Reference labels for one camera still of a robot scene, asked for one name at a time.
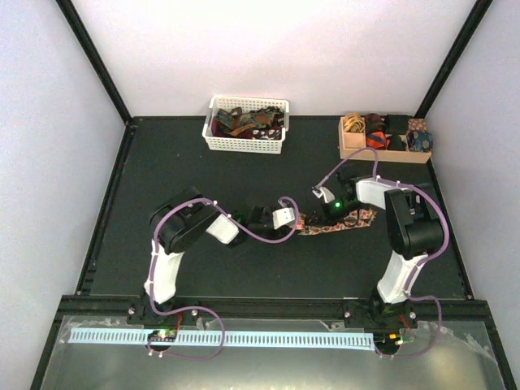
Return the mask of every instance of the black metal frame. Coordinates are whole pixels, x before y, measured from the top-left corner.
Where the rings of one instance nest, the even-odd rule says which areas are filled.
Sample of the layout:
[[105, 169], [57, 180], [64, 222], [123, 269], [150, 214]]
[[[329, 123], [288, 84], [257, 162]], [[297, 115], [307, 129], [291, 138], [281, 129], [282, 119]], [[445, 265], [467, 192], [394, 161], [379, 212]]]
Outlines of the black metal frame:
[[[178, 297], [182, 305], [198, 304], [218, 312], [224, 319], [321, 319], [341, 321], [344, 319], [345, 304], [352, 300], [342, 299], [228, 299], [204, 297]], [[132, 321], [136, 304], [135, 297], [77, 297], [63, 296], [52, 323], [49, 336], [38, 363], [31, 389], [41, 387], [49, 365], [54, 344], [65, 316], [114, 316], [127, 317]], [[516, 389], [509, 363], [496, 330], [491, 311], [486, 301], [442, 301], [445, 321], [482, 321], [498, 361], [500, 373], [507, 389]], [[414, 305], [419, 320], [436, 321], [435, 304], [421, 302]]]
[[62, 10], [65, 19], [71, 26], [72, 31], [76, 35], [78, 42], [83, 48], [84, 53], [89, 58], [94, 71], [96, 71], [99, 80], [103, 83], [103, 86], [108, 93], [108, 96], [114, 103], [116, 110], [119, 112], [123, 123], [129, 125], [132, 122], [132, 116], [128, 112], [127, 107], [123, 102], [123, 98], [119, 95], [119, 91], [115, 87], [114, 81], [108, 70], [106, 69], [105, 63], [103, 62], [101, 55], [98, 53], [98, 49], [90, 39], [90, 35], [85, 28], [85, 25], [81, 21], [78, 12], [76, 11], [74, 4], [71, 0], [56, 0], [59, 8]]
[[[79, 43], [89, 58], [95, 72], [103, 83], [110, 99], [114, 103], [121, 119], [126, 125], [125, 133], [115, 165], [110, 177], [110, 182], [102, 203], [102, 208], [97, 219], [93, 237], [90, 242], [88, 253], [84, 261], [84, 266], [78, 281], [76, 296], [63, 296], [57, 314], [50, 329], [49, 336], [45, 343], [45, 348], [38, 364], [37, 372], [32, 382], [32, 389], [40, 388], [45, 376], [46, 368], [49, 364], [50, 356], [54, 348], [54, 343], [62, 325], [63, 317], [67, 315], [109, 315], [109, 316], [128, 316], [129, 309], [137, 304], [138, 297], [94, 297], [89, 295], [90, 285], [95, 276], [95, 263], [106, 229], [108, 219], [111, 214], [111, 207], [114, 203], [115, 195], [121, 178], [123, 167], [128, 158], [128, 153], [132, 146], [135, 135], [137, 119], [133, 118], [128, 112], [123, 99], [115, 86], [114, 81], [104, 65], [94, 43], [92, 42], [80, 16], [78, 15], [71, 0], [56, 0], [61, 8], [67, 22], [71, 25]], [[482, 20], [486, 10], [491, 5], [492, 0], [477, 0], [471, 10], [466, 22], [458, 33], [451, 50], [438, 71], [431, 87], [428, 89], [421, 106], [415, 115], [417, 118], [424, 118], [431, 108], [433, 102], [442, 89], [450, 72], [455, 67], [463, 50], [470, 41], [479, 22]], [[428, 163], [432, 181], [435, 184], [435, 192], [439, 198], [443, 212], [446, 213], [444, 199], [436, 179], [436, 173], [431, 162]], [[467, 300], [446, 300], [442, 301], [443, 318], [448, 321], [483, 321], [486, 325], [487, 333], [492, 342], [493, 352], [499, 363], [500, 372], [505, 385], [508, 389], [516, 389], [514, 379], [505, 356], [504, 349], [491, 311], [485, 301], [473, 299], [473, 293], [469, 278], [462, 261], [455, 237], [452, 236], [452, 243], [455, 249], [459, 267], [461, 270], [461, 282], [467, 294]], [[345, 304], [353, 300], [306, 300], [306, 299], [240, 299], [240, 298], [205, 298], [205, 297], [177, 297], [176, 304], [197, 303], [202, 306], [210, 307], [220, 313], [223, 318], [269, 318], [269, 319], [344, 319]], [[432, 303], [420, 303], [414, 305], [414, 310], [418, 319], [436, 320], [436, 307]]]
[[467, 44], [470, 42], [473, 33], [480, 24], [480, 21], [486, 15], [486, 11], [491, 6], [493, 0], [477, 0], [473, 5], [473, 8], [468, 15], [466, 22], [462, 25], [461, 31], [458, 33], [455, 42], [453, 43], [448, 55], [442, 62], [435, 79], [431, 83], [426, 96], [422, 100], [421, 106], [419, 106], [415, 118], [425, 118], [433, 102], [440, 93], [440, 90], [444, 86], [444, 83], [448, 79], [450, 73], [457, 65], [458, 59], [461, 57]]

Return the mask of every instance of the fabric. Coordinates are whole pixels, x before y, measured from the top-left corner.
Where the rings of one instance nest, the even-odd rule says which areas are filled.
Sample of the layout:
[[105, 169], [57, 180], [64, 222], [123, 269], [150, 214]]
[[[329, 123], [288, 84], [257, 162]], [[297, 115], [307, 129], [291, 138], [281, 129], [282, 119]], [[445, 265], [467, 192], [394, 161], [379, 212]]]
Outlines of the fabric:
[[317, 234], [340, 232], [342, 230], [368, 228], [375, 220], [376, 215], [377, 211], [371, 208], [367, 210], [355, 210], [344, 218], [343, 223], [323, 226], [314, 221], [313, 215], [308, 216], [304, 213], [300, 213], [297, 231], [301, 236], [315, 236]]
[[366, 134], [366, 146], [377, 150], [387, 149], [387, 139], [383, 132]]
[[365, 121], [357, 113], [353, 112], [343, 117], [343, 131], [344, 132], [364, 132]]
[[387, 115], [384, 121], [387, 125], [387, 134], [398, 134], [404, 136], [408, 132], [408, 115]]
[[384, 124], [383, 118], [378, 114], [365, 115], [365, 133], [386, 132], [387, 125]]
[[240, 107], [231, 111], [220, 109], [211, 122], [215, 137], [252, 140], [280, 140], [284, 113], [280, 108], [267, 107], [243, 113]]
[[410, 152], [431, 152], [433, 149], [433, 134], [430, 132], [410, 132], [408, 134], [408, 149]]
[[387, 150], [406, 151], [406, 142], [397, 134], [393, 134], [387, 138]]
[[424, 119], [408, 119], [408, 131], [409, 132], [427, 132], [428, 127], [426, 126], [426, 120]]

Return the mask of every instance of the red patterned cloth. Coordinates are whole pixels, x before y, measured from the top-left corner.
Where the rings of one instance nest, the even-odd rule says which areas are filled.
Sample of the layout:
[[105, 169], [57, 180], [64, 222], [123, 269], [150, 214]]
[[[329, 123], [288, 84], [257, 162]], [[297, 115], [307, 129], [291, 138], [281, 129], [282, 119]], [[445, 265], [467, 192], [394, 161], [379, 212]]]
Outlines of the red patterned cloth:
[[376, 215], [377, 211], [371, 208], [368, 210], [360, 209], [352, 211], [347, 215], [344, 218], [343, 223], [337, 223], [332, 226], [313, 226], [311, 224], [306, 224], [305, 220], [307, 215], [300, 213], [297, 230], [299, 235], [315, 236], [317, 234], [340, 232], [342, 230], [368, 228], [372, 224], [372, 221], [374, 221]]

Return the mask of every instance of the cloth item in basket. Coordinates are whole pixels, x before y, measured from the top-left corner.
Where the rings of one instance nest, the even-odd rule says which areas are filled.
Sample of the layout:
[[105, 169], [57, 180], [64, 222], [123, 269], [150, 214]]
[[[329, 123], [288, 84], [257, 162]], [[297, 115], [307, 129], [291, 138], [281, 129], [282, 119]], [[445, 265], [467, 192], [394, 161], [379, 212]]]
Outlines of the cloth item in basket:
[[365, 121], [357, 112], [352, 112], [343, 117], [343, 131], [364, 132]]
[[384, 132], [372, 132], [366, 134], [366, 146], [377, 150], [387, 149], [387, 138]]
[[387, 125], [384, 124], [383, 118], [377, 114], [365, 115], [365, 133], [371, 134], [373, 132], [385, 133]]
[[408, 131], [409, 132], [427, 132], [428, 127], [426, 126], [426, 120], [424, 119], [408, 119]]
[[409, 132], [407, 138], [410, 152], [431, 152], [433, 149], [433, 134], [430, 132]]
[[284, 113], [280, 108], [267, 107], [243, 113], [240, 107], [230, 112], [220, 109], [211, 123], [215, 137], [250, 140], [280, 140]]

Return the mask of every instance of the clear plastic panel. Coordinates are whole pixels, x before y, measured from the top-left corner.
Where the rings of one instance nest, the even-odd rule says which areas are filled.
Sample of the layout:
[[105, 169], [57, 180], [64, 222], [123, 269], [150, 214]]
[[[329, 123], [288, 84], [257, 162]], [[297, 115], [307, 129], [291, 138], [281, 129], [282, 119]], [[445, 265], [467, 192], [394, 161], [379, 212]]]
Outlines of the clear plastic panel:
[[[226, 321], [230, 330], [342, 332], [341, 323], [319, 321]], [[420, 358], [380, 359], [345, 349], [228, 348], [208, 362], [148, 356], [144, 346], [68, 344], [71, 327], [128, 327], [122, 318], [66, 318], [48, 366], [44, 389], [501, 389], [504, 385], [485, 326], [446, 322], [438, 344]], [[216, 330], [215, 324], [200, 327]], [[434, 323], [419, 323], [415, 342], [399, 354], [428, 345]], [[203, 356], [206, 347], [175, 347]]]

